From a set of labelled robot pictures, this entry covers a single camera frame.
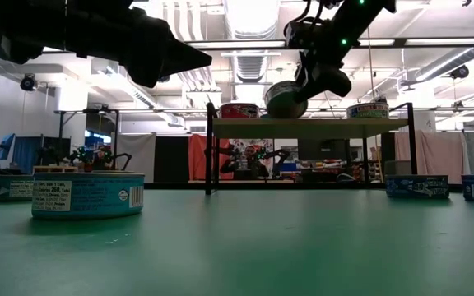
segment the pink curtain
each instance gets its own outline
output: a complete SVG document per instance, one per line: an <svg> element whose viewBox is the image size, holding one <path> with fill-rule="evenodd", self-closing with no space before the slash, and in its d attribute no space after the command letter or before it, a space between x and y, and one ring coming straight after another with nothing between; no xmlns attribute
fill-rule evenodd
<svg viewBox="0 0 474 296"><path fill-rule="evenodd" d="M462 175L469 172L464 135L461 132L423 131L416 131L415 135L418 174L448 175L449 183L461 184ZM409 133L396 133L394 141L396 160L411 160Z"/></svg>

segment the red curtain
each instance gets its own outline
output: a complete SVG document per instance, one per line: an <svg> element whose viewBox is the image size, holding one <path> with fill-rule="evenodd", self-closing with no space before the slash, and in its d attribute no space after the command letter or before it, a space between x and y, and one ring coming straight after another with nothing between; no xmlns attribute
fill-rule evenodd
<svg viewBox="0 0 474 296"><path fill-rule="evenodd" d="M221 139L221 148L227 148L230 140ZM189 162L189 180L204 180L206 177L206 137L200 135L192 135L189 137L188 143L188 162ZM219 155L219 171L222 164L230 158L228 155ZM234 177L233 173L219 173L220 180L228 180Z"/></svg>

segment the green tabletop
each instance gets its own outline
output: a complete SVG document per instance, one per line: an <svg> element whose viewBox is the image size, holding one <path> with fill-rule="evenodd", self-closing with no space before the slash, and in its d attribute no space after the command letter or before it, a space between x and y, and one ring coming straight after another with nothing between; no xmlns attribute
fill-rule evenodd
<svg viewBox="0 0 474 296"><path fill-rule="evenodd" d="M474 203L383 191L146 191L140 215L0 204L0 295L474 295Z"/></svg>

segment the red can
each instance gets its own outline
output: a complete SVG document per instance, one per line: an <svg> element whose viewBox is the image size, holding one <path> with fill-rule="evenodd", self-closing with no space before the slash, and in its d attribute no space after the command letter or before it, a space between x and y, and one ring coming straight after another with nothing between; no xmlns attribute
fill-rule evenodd
<svg viewBox="0 0 474 296"><path fill-rule="evenodd" d="M259 107L254 104L231 103L221 106L221 118L259 118Z"/></svg>

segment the nutrition facts label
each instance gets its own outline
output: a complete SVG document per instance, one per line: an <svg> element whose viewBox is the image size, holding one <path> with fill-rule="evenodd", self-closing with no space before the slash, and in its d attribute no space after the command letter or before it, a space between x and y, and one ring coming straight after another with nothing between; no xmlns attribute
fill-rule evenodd
<svg viewBox="0 0 474 296"><path fill-rule="evenodd" d="M71 210L71 181L35 181L32 210Z"/></svg>
<svg viewBox="0 0 474 296"><path fill-rule="evenodd" d="M10 198L22 198L32 196L32 191L34 190L33 181L12 181L10 182L9 188L9 197Z"/></svg>

